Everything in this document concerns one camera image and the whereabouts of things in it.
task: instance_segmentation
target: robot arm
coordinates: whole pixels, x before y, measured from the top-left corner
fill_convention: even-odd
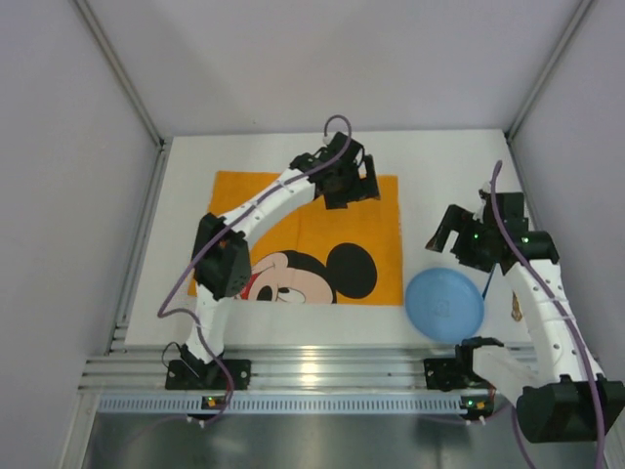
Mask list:
[[[347,145],[335,162],[327,164]],[[364,165],[366,175],[360,177]],[[198,227],[193,257],[215,235],[225,232],[195,267],[197,282],[196,314],[202,335],[215,356],[224,351],[224,332],[232,297],[245,288],[252,275],[249,251],[275,224],[302,205],[322,196],[327,209],[345,208],[349,202],[380,198],[373,158],[364,147],[337,133],[332,141],[315,154],[297,156],[271,185],[239,207],[216,216],[205,215]],[[193,327],[181,350],[176,380],[168,380],[168,389],[210,389],[217,368]]]
[[[538,372],[517,361],[496,339],[476,337],[456,346],[457,383],[485,380],[517,407],[523,434],[533,443],[593,441],[597,438],[595,412],[588,379],[596,381],[605,430],[625,406],[625,387],[608,381],[581,340],[580,350],[566,322],[575,317],[564,294],[560,257],[546,232],[529,230],[521,192],[496,194],[499,215],[515,247],[530,267],[553,289],[550,298],[509,248],[495,221],[490,189],[479,191],[482,208],[473,214],[450,205],[426,248],[441,252],[452,231],[458,237],[451,248],[459,263],[484,272],[500,264],[504,278],[521,304],[527,331],[534,345]],[[557,309],[558,301],[565,316]],[[585,354],[592,376],[582,362]]]

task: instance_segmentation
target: cartoon nose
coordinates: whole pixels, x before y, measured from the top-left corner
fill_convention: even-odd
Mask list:
[[[258,301],[271,301],[273,299],[273,290],[270,286],[265,285],[256,296]]]

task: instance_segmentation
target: metal floor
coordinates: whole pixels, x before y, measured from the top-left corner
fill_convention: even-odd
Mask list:
[[[155,415],[98,414],[83,469],[524,469],[505,411],[485,426],[416,415],[233,415],[202,430]],[[531,446],[537,468],[593,466],[592,444]]]

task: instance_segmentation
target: cartoon face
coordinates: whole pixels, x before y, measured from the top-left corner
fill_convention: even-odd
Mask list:
[[[360,246],[336,246],[326,265],[298,251],[274,252],[252,268],[250,281],[237,296],[244,300],[284,303],[336,303],[337,291],[364,298],[375,288],[377,270]]]

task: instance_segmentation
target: blue plate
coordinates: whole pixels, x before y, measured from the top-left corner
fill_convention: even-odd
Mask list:
[[[423,334],[445,344],[473,337],[484,319],[476,286],[451,269],[427,269],[408,283],[405,307]]]

